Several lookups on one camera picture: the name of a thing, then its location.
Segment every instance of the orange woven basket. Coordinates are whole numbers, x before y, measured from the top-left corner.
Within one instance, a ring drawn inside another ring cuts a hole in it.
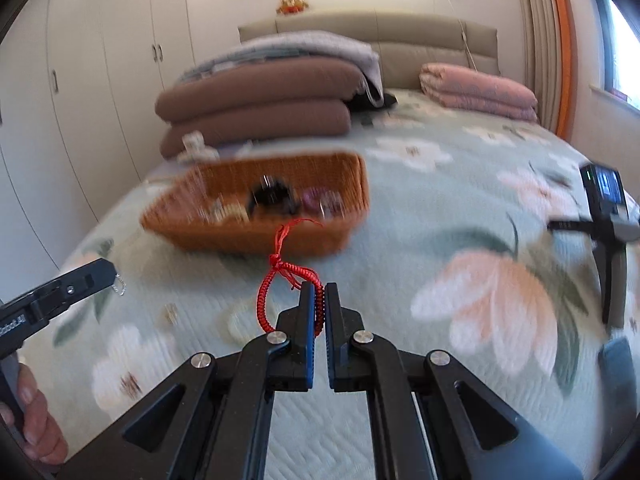
[[[304,222],[293,229],[283,253],[322,256],[342,250],[351,232],[369,213],[369,184],[364,160],[356,153],[252,158],[193,168],[141,216],[140,224],[186,251],[270,254],[278,227],[289,218],[256,216],[251,221],[217,224],[208,212],[215,199],[246,204],[263,175],[281,179],[294,192],[325,187],[340,192],[344,216],[323,222]]]

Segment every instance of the pink flower pattern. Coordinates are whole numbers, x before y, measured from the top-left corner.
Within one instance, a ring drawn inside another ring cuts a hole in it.
[[[533,353],[551,375],[558,350],[554,307],[540,280],[510,256],[483,250],[458,253],[411,306],[414,319],[452,318],[449,340],[460,354],[489,341],[498,366],[517,375]]]

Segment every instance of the black mount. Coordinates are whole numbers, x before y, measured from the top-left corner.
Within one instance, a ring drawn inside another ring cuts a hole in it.
[[[623,328],[626,303],[626,245],[640,240],[640,224],[628,218],[625,190],[620,174],[601,164],[580,167],[591,220],[556,219],[549,231],[584,233],[594,241],[602,297],[602,322]]]
[[[194,355],[63,465],[56,480],[261,480],[275,393],[313,385],[314,294],[303,283],[299,305],[278,316],[276,332],[241,352]],[[582,478],[449,353],[399,351],[340,306],[335,283],[325,297],[330,385],[366,392],[377,478]],[[626,478],[618,472],[638,465],[638,447],[635,434],[598,478]],[[3,478],[46,478],[4,424],[0,463]]]
[[[4,363],[8,364],[9,357],[22,348],[24,341],[46,327],[51,319],[72,304],[113,285],[115,279],[113,264],[100,259],[34,288],[0,307],[0,399],[14,412],[18,431],[22,432],[24,425],[22,407],[15,398],[13,385],[5,376]]]

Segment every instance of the person's hand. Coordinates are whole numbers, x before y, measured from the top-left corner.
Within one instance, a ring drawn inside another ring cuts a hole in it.
[[[25,406],[23,433],[27,442],[24,453],[32,460],[40,460],[45,464],[62,464],[68,453],[65,437],[57,422],[49,414],[47,399],[38,389],[33,373],[23,364],[20,364],[18,375],[18,396]],[[6,425],[14,424],[14,414],[2,403],[0,403],[0,416]]]

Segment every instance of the folded gray blanket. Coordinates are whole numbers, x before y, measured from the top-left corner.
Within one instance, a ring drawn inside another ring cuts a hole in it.
[[[352,62],[363,73],[361,93],[366,92],[369,100],[377,107],[384,104],[378,53],[372,49],[369,43],[322,30],[284,32],[247,41],[230,52],[185,72],[178,82],[196,80],[210,75],[220,68],[224,70],[244,62],[308,54],[338,57]],[[367,78],[375,91],[371,91],[369,88]]]

